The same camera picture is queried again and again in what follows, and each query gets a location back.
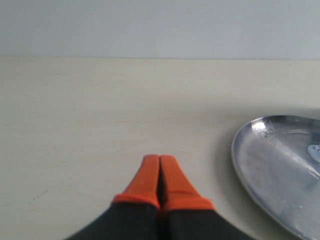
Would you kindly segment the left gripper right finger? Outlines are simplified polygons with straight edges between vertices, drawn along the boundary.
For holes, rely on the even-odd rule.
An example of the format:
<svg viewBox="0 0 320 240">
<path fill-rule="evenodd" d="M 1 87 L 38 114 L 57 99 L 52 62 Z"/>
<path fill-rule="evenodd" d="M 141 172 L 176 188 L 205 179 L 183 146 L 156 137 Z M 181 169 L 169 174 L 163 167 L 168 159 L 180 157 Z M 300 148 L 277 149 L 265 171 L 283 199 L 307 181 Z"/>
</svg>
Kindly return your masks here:
<svg viewBox="0 0 320 240">
<path fill-rule="evenodd" d="M 190 183 L 174 156 L 160 156 L 162 216 L 169 240 L 251 240 L 215 210 Z"/>
</svg>

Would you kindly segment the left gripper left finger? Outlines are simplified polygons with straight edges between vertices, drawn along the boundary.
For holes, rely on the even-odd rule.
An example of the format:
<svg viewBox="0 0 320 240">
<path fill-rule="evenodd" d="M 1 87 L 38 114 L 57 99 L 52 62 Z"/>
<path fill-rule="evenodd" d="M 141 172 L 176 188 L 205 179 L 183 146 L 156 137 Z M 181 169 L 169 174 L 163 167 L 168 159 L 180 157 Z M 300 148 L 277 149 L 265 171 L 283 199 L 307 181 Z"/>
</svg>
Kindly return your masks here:
<svg viewBox="0 0 320 240">
<path fill-rule="evenodd" d="M 156 240 L 160 157 L 143 157 L 127 188 L 93 222 L 69 236 L 69 240 Z"/>
</svg>

